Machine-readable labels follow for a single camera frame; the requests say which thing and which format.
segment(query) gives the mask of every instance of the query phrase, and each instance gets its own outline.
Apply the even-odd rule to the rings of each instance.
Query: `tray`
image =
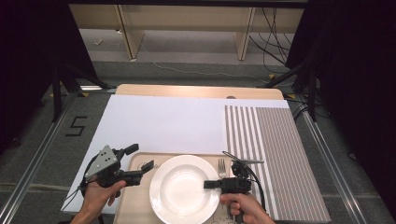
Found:
[[[140,186],[133,186],[125,188],[120,196],[120,204],[116,216],[114,218],[114,224],[133,224],[133,223],[150,223],[160,224],[163,223],[151,208],[149,201],[149,184],[151,183],[152,177],[158,168],[167,160],[179,156],[182,154],[171,154],[171,153],[147,153],[139,152],[134,154],[131,158],[129,170],[140,170],[142,165],[154,160],[154,168],[146,173],[141,182]],[[216,170],[218,170],[219,159],[226,161],[227,176],[229,176],[231,167],[231,158],[225,155],[206,155],[206,154],[195,154],[206,161],[208,161]],[[213,216],[208,219],[205,224],[211,223],[230,223],[233,222],[228,218],[227,208],[225,205],[219,203],[219,206]]]

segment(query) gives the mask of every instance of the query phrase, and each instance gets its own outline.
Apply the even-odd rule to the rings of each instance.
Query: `white plate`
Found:
[[[203,223],[219,204],[220,189],[204,189],[204,181],[219,179],[213,166],[196,156],[176,156],[152,177],[151,207],[167,224]]]

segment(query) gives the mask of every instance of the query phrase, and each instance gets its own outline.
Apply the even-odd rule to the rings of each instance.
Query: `human hand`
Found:
[[[242,210],[244,212],[243,219],[246,224],[275,223],[250,193],[222,194],[220,195],[220,203],[230,205],[231,214],[234,216],[238,216]]]
[[[87,224],[100,216],[106,203],[108,206],[116,200],[117,191],[126,186],[121,180],[109,188],[100,187],[96,181],[90,183],[85,191],[84,202],[71,224]]]

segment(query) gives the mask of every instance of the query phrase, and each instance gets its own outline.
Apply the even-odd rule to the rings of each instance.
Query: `black device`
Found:
[[[85,190],[89,183],[96,181],[102,188],[111,187],[120,180],[126,182],[126,187],[140,185],[143,174],[147,173],[154,167],[154,161],[150,161],[137,171],[122,171],[120,161],[124,155],[130,155],[139,149],[138,144],[133,144],[125,149],[112,149],[106,145],[99,154],[92,158],[85,170],[84,177],[79,185],[82,196],[85,196]]]
[[[231,169],[233,171],[234,177],[226,177],[219,180],[206,180],[204,181],[204,189],[221,189],[221,194],[224,193],[243,193],[246,194],[251,191],[251,180],[249,175],[253,175],[260,190],[260,195],[262,197],[262,208],[265,210],[264,194],[262,191],[262,185],[258,177],[253,173],[253,171],[248,167],[248,164],[253,163],[264,163],[264,161],[242,161],[236,158],[229,152],[223,151],[223,153],[233,159],[233,165]],[[235,217],[235,223],[242,223],[243,221],[243,211]]]

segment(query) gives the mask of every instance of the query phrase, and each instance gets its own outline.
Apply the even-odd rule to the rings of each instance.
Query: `fork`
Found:
[[[219,177],[222,179],[225,178],[226,175],[224,159],[219,159]]]

